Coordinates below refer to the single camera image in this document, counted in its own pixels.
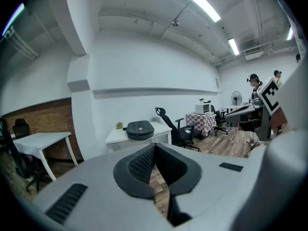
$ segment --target wall ledge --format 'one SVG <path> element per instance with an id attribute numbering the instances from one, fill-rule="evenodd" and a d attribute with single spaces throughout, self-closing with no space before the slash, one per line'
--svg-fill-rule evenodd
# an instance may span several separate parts
<path id="1" fill-rule="evenodd" d="M 159 95 L 217 95 L 221 91 L 179 89 L 179 88 L 117 88 L 92 90 L 95 99 L 159 96 Z"/>

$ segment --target checkered tablecloth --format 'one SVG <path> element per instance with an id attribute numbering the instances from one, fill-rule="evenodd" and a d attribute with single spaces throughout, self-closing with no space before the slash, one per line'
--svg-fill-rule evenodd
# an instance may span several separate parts
<path id="1" fill-rule="evenodd" d="M 203 137 L 207 137 L 208 132 L 216 126 L 215 117 L 210 117 L 212 115 L 212 112 L 206 115 L 198 115 L 195 112 L 189 113 L 186 115 L 186 124 L 189 126 L 194 122 L 200 121 L 200 123 L 194 128 L 201 131 Z"/>

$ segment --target black office chair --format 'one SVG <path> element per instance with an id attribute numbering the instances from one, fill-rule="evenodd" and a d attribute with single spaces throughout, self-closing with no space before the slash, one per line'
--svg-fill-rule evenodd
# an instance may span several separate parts
<path id="1" fill-rule="evenodd" d="M 166 116 L 166 111 L 163 108 L 155 108 L 156 113 L 166 122 L 166 124 L 172 129 L 171 131 L 171 139 L 172 144 L 177 146 L 186 146 L 192 147 L 200 151 L 200 148 L 193 146 L 193 137 L 201 135 L 201 132 L 198 130 L 194 130 L 194 126 L 199 124 L 200 122 L 195 122 L 189 126 L 180 128 L 180 121 L 184 120 L 184 118 L 176 120 L 178 123 L 178 128 L 176 128 L 173 123 L 170 121 L 169 117 Z"/>
<path id="2" fill-rule="evenodd" d="M 15 162 L 16 173 L 24 179 L 33 177 L 33 180 L 26 186 L 26 191 L 29 192 L 29 187 L 36 183 L 36 189 L 37 192 L 39 192 L 39 182 L 42 181 L 43 175 L 46 174 L 45 171 L 39 173 L 39 166 L 41 165 L 41 161 L 39 161 L 36 157 L 33 157 L 33 160 L 30 161 L 25 154 L 20 153 L 15 147 L 7 127 L 2 128 L 1 133 Z"/>
<path id="3" fill-rule="evenodd" d="M 215 116 L 215 120 L 216 120 L 216 127 L 214 127 L 214 130 L 215 130 L 215 136 L 217 136 L 217 132 L 220 130 L 220 131 L 223 131 L 226 133 L 226 135 L 228 135 L 228 132 L 226 131 L 225 128 L 221 128 L 221 124 L 227 122 L 226 119 L 225 119 L 225 113 L 227 111 L 223 111 L 223 112 L 219 112 L 219 110 L 215 111 L 215 108 L 214 106 L 211 105 L 211 112 L 214 112 L 216 114 Z"/>
<path id="4" fill-rule="evenodd" d="M 16 119 L 15 125 L 13 126 L 13 131 L 16 139 L 30 135 L 29 125 L 26 123 L 25 119 Z"/>

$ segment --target microwave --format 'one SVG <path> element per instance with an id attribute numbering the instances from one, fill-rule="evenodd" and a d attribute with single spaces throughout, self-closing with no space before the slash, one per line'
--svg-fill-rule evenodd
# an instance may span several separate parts
<path id="1" fill-rule="evenodd" d="M 204 115 L 206 113 L 210 112 L 210 104 L 204 103 L 204 104 L 196 104 L 196 114 Z"/>

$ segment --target black bag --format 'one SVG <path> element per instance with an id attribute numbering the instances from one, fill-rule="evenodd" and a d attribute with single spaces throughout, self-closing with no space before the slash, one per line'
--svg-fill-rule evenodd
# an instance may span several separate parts
<path id="1" fill-rule="evenodd" d="M 128 124 L 126 133 L 132 140 L 144 141 L 154 135 L 154 128 L 148 121 L 134 121 Z"/>

